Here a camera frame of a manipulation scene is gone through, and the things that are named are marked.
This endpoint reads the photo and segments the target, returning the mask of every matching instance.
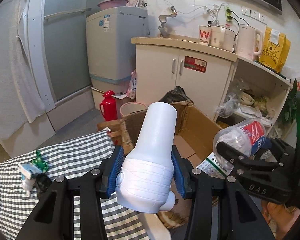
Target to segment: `washing machine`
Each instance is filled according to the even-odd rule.
[[[87,17],[87,52],[92,85],[101,91],[127,91],[136,69],[133,37],[148,36],[148,14],[139,7],[109,8]]]

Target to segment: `white towel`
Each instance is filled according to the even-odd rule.
[[[3,0],[0,4],[1,139],[8,139],[24,123],[33,122],[45,113],[21,42],[24,39],[20,16],[26,2]]]

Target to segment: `cabinet handle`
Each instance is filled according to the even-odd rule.
[[[172,70],[171,72],[174,74],[176,72],[176,59],[174,58],[172,60]]]
[[[180,70],[179,70],[179,75],[182,75],[182,71],[183,71],[183,60],[180,60]]]

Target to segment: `paper cup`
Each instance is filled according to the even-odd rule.
[[[199,26],[199,43],[203,45],[209,45],[211,37],[211,27]]]

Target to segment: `black cable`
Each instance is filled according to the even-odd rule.
[[[248,25],[250,25],[245,19],[240,18],[234,11],[231,11],[231,10],[230,10],[230,12],[233,12],[239,19],[244,20]]]
[[[237,32],[237,34],[234,36],[234,39],[238,36],[238,34],[239,34],[239,27],[240,27],[240,24],[239,24],[239,22],[238,22],[238,20],[236,19],[236,18],[233,18],[233,17],[231,17],[231,19],[234,19],[237,23],[238,23],[238,32]]]

